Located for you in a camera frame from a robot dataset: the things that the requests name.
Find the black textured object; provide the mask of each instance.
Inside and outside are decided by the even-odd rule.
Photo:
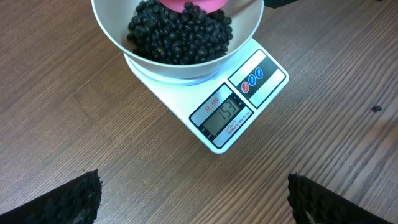
[[[101,201],[98,170],[0,215],[1,224],[92,224]]]
[[[298,1],[298,0],[264,0],[264,2],[266,3],[266,6],[273,8],[273,9],[290,4],[295,1]]]
[[[391,224],[306,177],[289,174],[287,179],[297,224]]]

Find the pink object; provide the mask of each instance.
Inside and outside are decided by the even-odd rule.
[[[160,0],[167,8],[181,13],[186,2],[192,2],[194,6],[199,6],[207,13],[221,9],[228,0]]]

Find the scale platform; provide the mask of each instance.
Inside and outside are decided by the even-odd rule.
[[[212,152],[226,152],[286,86],[289,75],[254,39],[215,73],[177,79],[125,55],[145,84]]]

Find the scale display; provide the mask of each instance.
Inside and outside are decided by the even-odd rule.
[[[203,126],[210,132],[211,135],[217,136],[219,131],[221,131],[221,128],[230,122],[234,115],[236,115],[239,111],[239,106],[234,100],[229,98],[208,118]]]

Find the wooden table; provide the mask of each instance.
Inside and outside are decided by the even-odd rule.
[[[96,223],[293,223],[298,172],[398,223],[398,1],[266,9],[255,39],[290,82],[221,156],[131,73],[90,1],[3,0],[0,30],[0,213],[99,169]]]

